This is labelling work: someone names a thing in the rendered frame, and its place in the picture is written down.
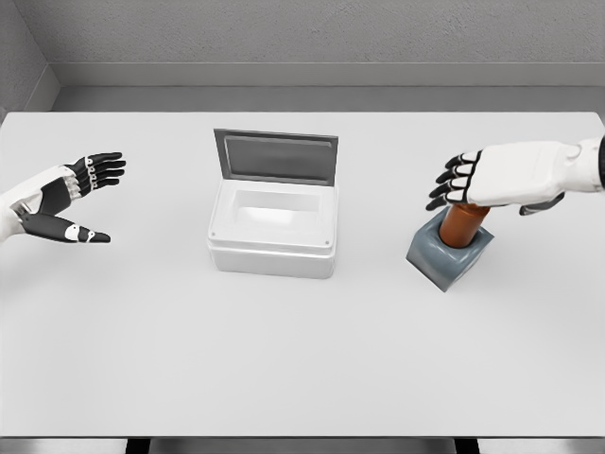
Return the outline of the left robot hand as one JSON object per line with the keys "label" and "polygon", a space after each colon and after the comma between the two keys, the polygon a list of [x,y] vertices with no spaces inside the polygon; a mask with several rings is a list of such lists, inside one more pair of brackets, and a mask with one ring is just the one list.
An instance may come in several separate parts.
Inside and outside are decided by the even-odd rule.
{"label": "left robot hand", "polygon": [[0,194],[0,244],[16,235],[62,243],[109,243],[111,237],[59,216],[76,200],[120,183],[126,161],[120,152],[83,156],[53,166]]}

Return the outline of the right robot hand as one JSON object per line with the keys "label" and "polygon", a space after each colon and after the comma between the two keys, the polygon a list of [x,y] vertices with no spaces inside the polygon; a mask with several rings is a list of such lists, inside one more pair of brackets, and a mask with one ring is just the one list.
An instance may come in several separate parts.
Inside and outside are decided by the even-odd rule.
{"label": "right robot hand", "polygon": [[446,204],[520,206],[528,216],[559,203],[568,191],[588,183],[578,145],[522,142],[488,146],[450,159],[429,193],[428,211]]}

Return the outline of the brown cylinder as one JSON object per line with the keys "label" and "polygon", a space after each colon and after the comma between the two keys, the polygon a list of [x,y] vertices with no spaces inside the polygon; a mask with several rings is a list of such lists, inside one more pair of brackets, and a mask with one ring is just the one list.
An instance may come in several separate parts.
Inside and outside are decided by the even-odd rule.
{"label": "brown cylinder", "polygon": [[472,203],[452,204],[439,229],[441,241],[451,248],[466,248],[473,241],[490,210],[490,207]]}

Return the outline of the grey-blue square holder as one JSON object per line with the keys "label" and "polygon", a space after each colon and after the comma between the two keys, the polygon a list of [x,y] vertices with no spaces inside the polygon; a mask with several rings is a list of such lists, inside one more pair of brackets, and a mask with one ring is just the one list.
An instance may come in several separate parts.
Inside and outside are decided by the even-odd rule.
{"label": "grey-blue square holder", "polygon": [[437,288],[446,292],[479,259],[494,236],[480,226],[465,248],[452,248],[440,237],[440,227],[450,211],[444,208],[412,238],[406,260],[427,277]]}

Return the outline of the white box with grey lid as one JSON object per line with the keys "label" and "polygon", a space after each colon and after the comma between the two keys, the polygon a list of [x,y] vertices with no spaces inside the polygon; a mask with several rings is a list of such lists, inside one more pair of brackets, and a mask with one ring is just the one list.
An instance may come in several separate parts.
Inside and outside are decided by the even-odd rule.
{"label": "white box with grey lid", "polygon": [[333,135],[216,129],[221,182],[208,229],[220,271],[326,279],[336,266]]}

